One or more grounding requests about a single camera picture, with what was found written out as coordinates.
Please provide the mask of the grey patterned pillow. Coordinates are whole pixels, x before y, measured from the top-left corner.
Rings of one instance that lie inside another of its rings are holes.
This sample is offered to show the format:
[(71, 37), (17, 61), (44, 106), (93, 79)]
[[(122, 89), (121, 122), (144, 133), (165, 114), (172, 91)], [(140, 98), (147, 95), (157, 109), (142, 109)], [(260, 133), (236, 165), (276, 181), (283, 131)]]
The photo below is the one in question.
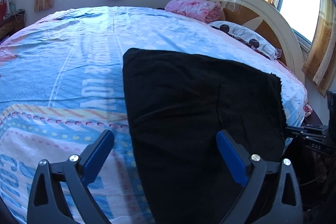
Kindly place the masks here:
[(270, 60), (279, 59), (282, 55), (281, 49), (275, 48), (261, 35), (249, 28), (228, 21), (215, 21), (209, 23), (209, 25), (242, 42), (253, 50), (262, 53)]

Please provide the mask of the round bed with patterned sheet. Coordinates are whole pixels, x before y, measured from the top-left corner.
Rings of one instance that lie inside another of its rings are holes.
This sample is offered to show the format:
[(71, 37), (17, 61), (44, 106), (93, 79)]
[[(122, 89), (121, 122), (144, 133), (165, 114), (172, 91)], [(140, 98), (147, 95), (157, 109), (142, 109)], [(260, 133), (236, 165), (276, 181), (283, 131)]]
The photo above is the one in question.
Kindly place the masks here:
[(126, 117), (122, 57), (130, 48), (207, 55), (273, 73), (287, 122), (303, 122), (304, 84), (208, 24), (144, 7), (56, 12), (1, 44), (1, 199), (19, 223), (27, 221), (38, 162), (80, 153), (105, 129), (116, 144), (90, 192), (112, 223), (153, 223)]

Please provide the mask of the wooden desk cabinet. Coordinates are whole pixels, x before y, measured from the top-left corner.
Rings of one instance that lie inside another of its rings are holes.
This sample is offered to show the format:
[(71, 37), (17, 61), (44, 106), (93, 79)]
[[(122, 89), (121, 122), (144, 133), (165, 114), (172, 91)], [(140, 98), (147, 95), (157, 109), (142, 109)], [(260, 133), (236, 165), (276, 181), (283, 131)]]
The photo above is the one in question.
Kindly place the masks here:
[(0, 27), (1, 44), (6, 39), (11, 37), (13, 34), (25, 28), (25, 25), (26, 25), (26, 14), (24, 10), (20, 10), (8, 16), (5, 20), (1, 22)]

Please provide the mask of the pink floral folded quilt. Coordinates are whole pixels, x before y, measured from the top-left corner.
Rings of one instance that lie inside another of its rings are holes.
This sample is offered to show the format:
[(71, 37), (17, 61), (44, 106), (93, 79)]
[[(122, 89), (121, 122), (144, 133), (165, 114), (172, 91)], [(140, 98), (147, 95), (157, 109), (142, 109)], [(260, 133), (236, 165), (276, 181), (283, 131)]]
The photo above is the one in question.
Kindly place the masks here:
[(219, 3), (205, 0), (171, 0), (165, 6), (165, 11), (205, 23), (225, 19), (223, 8)]

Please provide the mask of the red gift bag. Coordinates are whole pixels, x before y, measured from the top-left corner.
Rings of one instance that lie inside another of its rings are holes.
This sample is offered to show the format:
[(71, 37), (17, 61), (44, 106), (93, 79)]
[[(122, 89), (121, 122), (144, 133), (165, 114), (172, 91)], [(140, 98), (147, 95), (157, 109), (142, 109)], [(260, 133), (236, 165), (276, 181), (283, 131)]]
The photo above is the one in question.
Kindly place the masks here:
[(0, 22), (3, 21), (4, 16), (7, 12), (7, 3), (5, 0), (0, 1)]

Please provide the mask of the black pants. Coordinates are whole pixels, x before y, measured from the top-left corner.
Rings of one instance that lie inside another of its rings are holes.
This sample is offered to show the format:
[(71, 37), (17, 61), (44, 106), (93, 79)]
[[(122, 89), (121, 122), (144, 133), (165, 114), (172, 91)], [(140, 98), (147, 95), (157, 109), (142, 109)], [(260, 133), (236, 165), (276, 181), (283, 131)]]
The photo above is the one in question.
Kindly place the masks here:
[(203, 55), (132, 48), (123, 90), (139, 178), (156, 223), (219, 223), (242, 187), (220, 155), (226, 130), (251, 154), (277, 161), (286, 118), (281, 81)]

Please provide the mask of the cream and wood headboard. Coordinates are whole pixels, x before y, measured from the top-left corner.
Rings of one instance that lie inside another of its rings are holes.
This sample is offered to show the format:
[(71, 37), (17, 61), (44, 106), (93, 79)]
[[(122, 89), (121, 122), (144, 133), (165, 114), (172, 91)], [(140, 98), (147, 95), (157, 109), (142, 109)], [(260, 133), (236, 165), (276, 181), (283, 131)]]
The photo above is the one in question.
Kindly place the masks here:
[(205, 0), (219, 3), (229, 22), (242, 25), (261, 35), (275, 48), (282, 50), (279, 60), (302, 82), (303, 54), (296, 35), (288, 22), (264, 0)]

